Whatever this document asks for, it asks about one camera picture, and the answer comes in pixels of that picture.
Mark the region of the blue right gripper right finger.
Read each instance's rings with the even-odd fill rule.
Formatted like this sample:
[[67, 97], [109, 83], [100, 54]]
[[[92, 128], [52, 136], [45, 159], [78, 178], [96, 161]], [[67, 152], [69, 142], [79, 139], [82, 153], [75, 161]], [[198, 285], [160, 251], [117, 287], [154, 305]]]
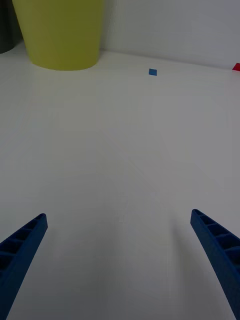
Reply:
[[240, 239], [197, 209], [191, 212], [190, 224], [238, 320], [240, 318]]

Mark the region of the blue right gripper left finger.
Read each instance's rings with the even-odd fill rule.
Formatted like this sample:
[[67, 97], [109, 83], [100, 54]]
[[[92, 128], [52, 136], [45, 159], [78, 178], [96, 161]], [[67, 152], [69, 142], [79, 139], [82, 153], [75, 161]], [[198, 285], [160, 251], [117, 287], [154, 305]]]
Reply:
[[47, 229], [41, 213], [0, 243], [0, 319], [8, 317]]

